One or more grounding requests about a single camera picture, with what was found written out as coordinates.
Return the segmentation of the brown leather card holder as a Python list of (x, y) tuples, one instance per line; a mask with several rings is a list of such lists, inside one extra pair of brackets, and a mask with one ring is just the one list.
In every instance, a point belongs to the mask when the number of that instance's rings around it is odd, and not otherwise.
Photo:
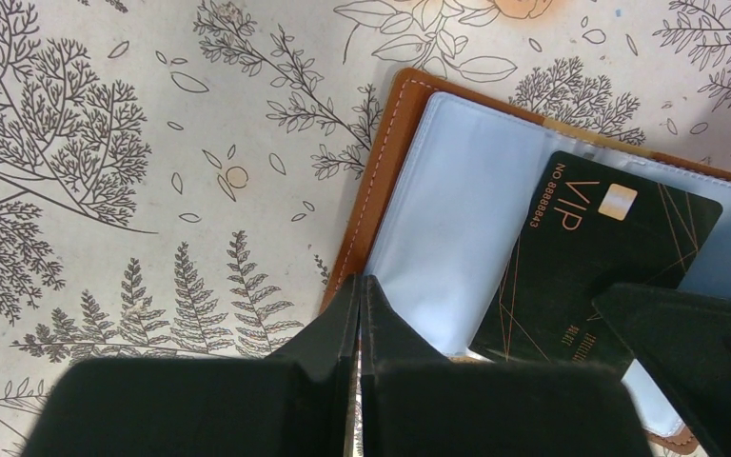
[(593, 363), (495, 362), (470, 349), (557, 151), (720, 203), (690, 269), (668, 289), (731, 299), (731, 172), (401, 70), (323, 303), (354, 274), (361, 299), (362, 278), (373, 275), (450, 361), (424, 368), (420, 428), (398, 456), (649, 456), (654, 445), (709, 455), (629, 348), (624, 374)]

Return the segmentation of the black VIP credit card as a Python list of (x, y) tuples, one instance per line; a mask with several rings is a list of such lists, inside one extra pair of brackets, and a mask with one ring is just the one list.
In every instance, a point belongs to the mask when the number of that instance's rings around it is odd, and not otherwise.
[(721, 213), (712, 199), (553, 153), (470, 349), (495, 362), (626, 373), (632, 354), (593, 298), (619, 282), (677, 287)]

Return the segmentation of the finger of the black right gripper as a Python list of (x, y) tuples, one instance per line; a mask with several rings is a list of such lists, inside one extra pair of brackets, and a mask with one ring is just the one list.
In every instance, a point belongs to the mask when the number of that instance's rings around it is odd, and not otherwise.
[(592, 304), (711, 456), (731, 456), (731, 299), (615, 284)]

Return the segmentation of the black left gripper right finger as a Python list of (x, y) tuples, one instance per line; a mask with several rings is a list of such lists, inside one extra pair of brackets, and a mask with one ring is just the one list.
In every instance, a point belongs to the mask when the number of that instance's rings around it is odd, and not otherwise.
[(393, 309), (375, 276), (362, 280), (364, 452), (366, 456), (398, 456), (420, 428), (419, 380), (424, 368), (446, 366), (450, 361)]

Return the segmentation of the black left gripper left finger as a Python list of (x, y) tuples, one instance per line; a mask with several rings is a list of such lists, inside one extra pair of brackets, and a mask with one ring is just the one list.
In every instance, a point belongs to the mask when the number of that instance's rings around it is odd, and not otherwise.
[(282, 456), (343, 456), (360, 325), (361, 277), (348, 276), (326, 309), (268, 358), (289, 367)]

